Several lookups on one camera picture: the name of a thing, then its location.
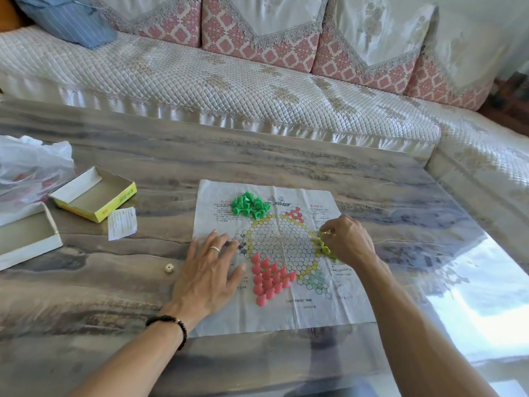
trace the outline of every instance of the blue striped fabric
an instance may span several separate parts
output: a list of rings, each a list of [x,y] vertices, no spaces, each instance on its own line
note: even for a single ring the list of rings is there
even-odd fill
[[[116,39],[116,31],[89,0],[15,0],[46,32],[93,49]]]

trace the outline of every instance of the black beaded bracelet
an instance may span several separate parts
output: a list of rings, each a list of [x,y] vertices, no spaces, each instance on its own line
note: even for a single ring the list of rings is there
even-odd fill
[[[153,324],[154,322],[173,322],[176,323],[180,328],[182,329],[183,333],[183,340],[182,344],[180,344],[180,347],[178,347],[177,351],[180,351],[183,346],[186,344],[187,341],[187,329],[186,325],[182,322],[182,320],[176,319],[176,317],[171,315],[162,315],[162,316],[152,316],[145,322],[145,327],[149,327],[149,325]]]

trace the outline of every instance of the hand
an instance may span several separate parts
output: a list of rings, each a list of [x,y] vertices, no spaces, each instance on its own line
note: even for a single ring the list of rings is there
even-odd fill
[[[346,214],[327,221],[320,228],[321,239],[346,265],[355,266],[376,258],[373,240],[359,221]]]
[[[218,255],[216,246],[221,249],[228,240],[228,234],[217,236],[213,231],[198,250],[198,239],[191,241],[187,259],[182,267],[172,301],[160,314],[169,314],[182,320],[191,332],[206,316],[219,312],[233,297],[244,278],[244,264],[238,266],[228,277],[231,261],[237,253],[237,240]]]

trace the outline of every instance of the pile of green game pieces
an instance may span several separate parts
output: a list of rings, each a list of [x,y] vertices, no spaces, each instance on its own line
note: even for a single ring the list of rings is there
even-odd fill
[[[328,256],[330,259],[332,259],[333,262],[338,261],[338,258],[336,258],[336,255],[331,252],[329,247],[325,245],[325,242],[323,242],[320,237],[318,237],[318,242],[320,243],[320,250],[325,256]]]
[[[245,217],[252,215],[255,219],[265,217],[271,205],[263,202],[260,196],[253,198],[253,194],[245,192],[242,196],[235,198],[231,204],[232,212],[235,216],[242,214]]]

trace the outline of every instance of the coffee table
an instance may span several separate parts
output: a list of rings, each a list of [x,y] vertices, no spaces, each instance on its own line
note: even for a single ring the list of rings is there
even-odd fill
[[[204,178],[331,191],[487,380],[529,393],[529,277],[405,154],[15,100],[0,134],[68,140],[80,170],[138,187],[133,236],[109,242],[106,222],[50,206],[64,247],[0,272],[0,395],[63,395],[142,330],[169,298],[163,267],[185,258]],[[375,323],[193,339],[152,395],[340,388],[399,395]]]

